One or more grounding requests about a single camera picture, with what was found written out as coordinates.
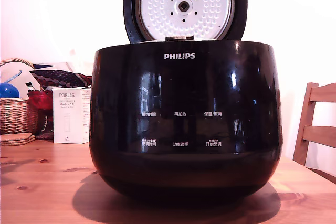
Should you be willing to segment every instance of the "chair backrest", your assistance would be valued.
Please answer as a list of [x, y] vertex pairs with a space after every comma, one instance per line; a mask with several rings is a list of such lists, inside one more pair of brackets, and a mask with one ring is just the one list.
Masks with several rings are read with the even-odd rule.
[[293, 156], [301, 165], [306, 164], [309, 142], [336, 148], [336, 127], [312, 126], [316, 102], [336, 102], [336, 83], [321, 87], [317, 83], [307, 84]]

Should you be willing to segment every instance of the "wicker basket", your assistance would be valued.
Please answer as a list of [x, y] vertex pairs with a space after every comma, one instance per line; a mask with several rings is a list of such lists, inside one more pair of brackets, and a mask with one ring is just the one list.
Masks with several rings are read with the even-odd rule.
[[[21, 59], [7, 59], [0, 66], [11, 62], [33, 65]], [[0, 98], [0, 134], [33, 133], [43, 129], [44, 120], [39, 120], [38, 110], [28, 104], [28, 99]]]

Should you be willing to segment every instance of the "blue ball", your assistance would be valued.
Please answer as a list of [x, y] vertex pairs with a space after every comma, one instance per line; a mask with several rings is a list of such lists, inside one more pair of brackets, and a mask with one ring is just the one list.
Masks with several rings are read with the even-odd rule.
[[0, 98], [19, 98], [20, 93], [17, 88], [8, 83], [0, 84]]

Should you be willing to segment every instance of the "black rice cooker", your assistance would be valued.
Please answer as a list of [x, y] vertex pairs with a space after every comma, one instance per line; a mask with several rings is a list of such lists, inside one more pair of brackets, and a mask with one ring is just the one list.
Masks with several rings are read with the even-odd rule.
[[282, 149], [271, 46], [240, 41], [247, 0], [123, 0], [130, 45], [96, 53], [90, 151], [115, 190], [160, 201], [261, 189]]

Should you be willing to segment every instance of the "glossy black surface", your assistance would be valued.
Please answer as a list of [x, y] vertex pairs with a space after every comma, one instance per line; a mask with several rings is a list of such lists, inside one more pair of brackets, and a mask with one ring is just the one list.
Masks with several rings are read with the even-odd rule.
[[271, 46], [172, 41], [97, 52], [90, 150], [102, 178], [124, 194], [243, 197], [268, 181], [281, 148]]

